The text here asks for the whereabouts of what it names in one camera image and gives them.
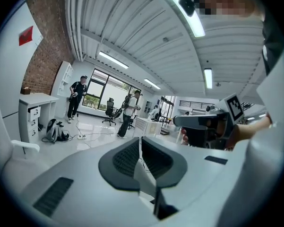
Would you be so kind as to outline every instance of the white chair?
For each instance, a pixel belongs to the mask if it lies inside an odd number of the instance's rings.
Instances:
[[[25,157],[15,157],[14,148],[25,149]],[[37,144],[10,140],[0,111],[0,177],[13,193],[21,191],[37,176],[49,169],[37,157]]]

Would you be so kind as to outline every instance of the black pants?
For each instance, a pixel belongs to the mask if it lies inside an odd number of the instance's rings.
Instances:
[[[131,119],[131,116],[123,114],[123,124],[121,125],[119,132],[118,132],[118,135],[120,135],[121,137],[125,136],[130,119]]]
[[[78,97],[74,97],[69,102],[67,117],[71,118],[72,115],[76,115],[77,108],[79,107],[81,99]]]

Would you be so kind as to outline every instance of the white armrest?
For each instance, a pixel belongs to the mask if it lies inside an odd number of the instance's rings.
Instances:
[[[20,146],[20,147],[24,147],[24,148],[35,149],[37,152],[40,151],[40,146],[38,146],[37,144],[26,143],[26,142],[22,142],[22,141],[18,141],[18,140],[12,140],[11,143],[14,146]]]

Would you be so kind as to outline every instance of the red sign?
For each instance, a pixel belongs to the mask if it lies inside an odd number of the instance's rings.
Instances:
[[[34,26],[30,26],[19,35],[19,46],[33,40],[33,27]]]

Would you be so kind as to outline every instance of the drawer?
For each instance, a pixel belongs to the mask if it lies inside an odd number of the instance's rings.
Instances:
[[[38,126],[28,133],[29,143],[36,143],[39,139]]]
[[[27,130],[30,132],[33,128],[38,126],[38,118],[32,120],[32,121],[27,121]]]
[[[40,107],[31,109],[30,112],[27,113],[28,121],[33,121],[34,119],[39,118],[40,117],[40,111],[41,111]]]

